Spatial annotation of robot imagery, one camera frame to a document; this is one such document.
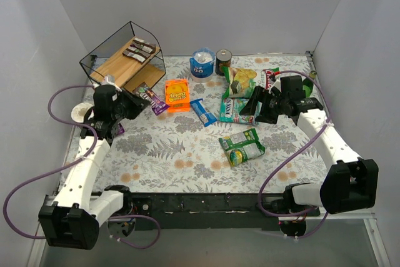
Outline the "purple M&M's candy bag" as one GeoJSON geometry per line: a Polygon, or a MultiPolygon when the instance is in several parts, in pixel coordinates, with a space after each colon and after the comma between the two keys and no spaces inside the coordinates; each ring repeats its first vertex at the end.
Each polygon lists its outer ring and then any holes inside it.
{"type": "Polygon", "coordinates": [[[124,132],[125,132],[125,130],[124,130],[122,124],[118,124],[118,132],[117,132],[118,135],[123,134],[124,132]]]}

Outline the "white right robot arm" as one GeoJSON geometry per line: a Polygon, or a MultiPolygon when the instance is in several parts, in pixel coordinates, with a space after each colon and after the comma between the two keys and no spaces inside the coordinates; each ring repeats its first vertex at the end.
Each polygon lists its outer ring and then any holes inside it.
{"type": "Polygon", "coordinates": [[[322,183],[292,184],[282,194],[285,211],[306,213],[323,207],[330,214],[372,208],[376,202],[379,168],[373,159],[363,159],[342,139],[327,116],[324,106],[307,97],[300,74],[276,80],[271,89],[254,91],[241,115],[253,114],[261,105],[256,120],[275,124],[280,115],[292,119],[309,138],[322,157],[327,173],[322,183]]]}

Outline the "brown chocolate bar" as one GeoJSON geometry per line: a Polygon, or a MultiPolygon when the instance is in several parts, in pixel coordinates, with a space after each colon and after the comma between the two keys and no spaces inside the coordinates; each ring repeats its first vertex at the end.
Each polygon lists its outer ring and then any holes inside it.
{"type": "Polygon", "coordinates": [[[147,43],[145,40],[137,37],[132,40],[131,46],[148,54],[154,54],[156,52],[155,44],[147,43]]]}
{"type": "Polygon", "coordinates": [[[138,62],[140,62],[140,63],[145,62],[145,61],[149,58],[148,56],[145,56],[145,55],[143,55],[143,54],[141,54],[141,53],[132,52],[132,51],[129,50],[129,49],[124,50],[124,51],[122,52],[122,54],[123,54],[124,56],[128,57],[128,58],[135,59],[136,61],[138,61],[138,62]]]}

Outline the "brown M&M's candy bag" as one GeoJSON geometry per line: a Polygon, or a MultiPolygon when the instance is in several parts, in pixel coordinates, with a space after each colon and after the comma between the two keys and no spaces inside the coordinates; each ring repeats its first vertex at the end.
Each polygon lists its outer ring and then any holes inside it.
{"type": "Polygon", "coordinates": [[[156,116],[165,112],[169,106],[145,82],[133,90],[133,94],[150,102],[150,107],[156,116]]]}

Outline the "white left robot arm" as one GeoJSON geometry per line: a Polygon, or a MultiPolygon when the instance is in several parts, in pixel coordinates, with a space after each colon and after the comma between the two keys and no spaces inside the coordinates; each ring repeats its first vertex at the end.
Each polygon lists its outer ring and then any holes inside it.
{"type": "Polygon", "coordinates": [[[99,229],[112,216],[129,214],[133,201],[127,186],[108,186],[96,200],[91,194],[98,171],[124,119],[134,120],[146,101],[117,86],[107,75],[95,87],[94,104],[84,115],[76,159],[64,186],[50,205],[39,211],[39,222],[49,246],[92,249],[99,229]]]}

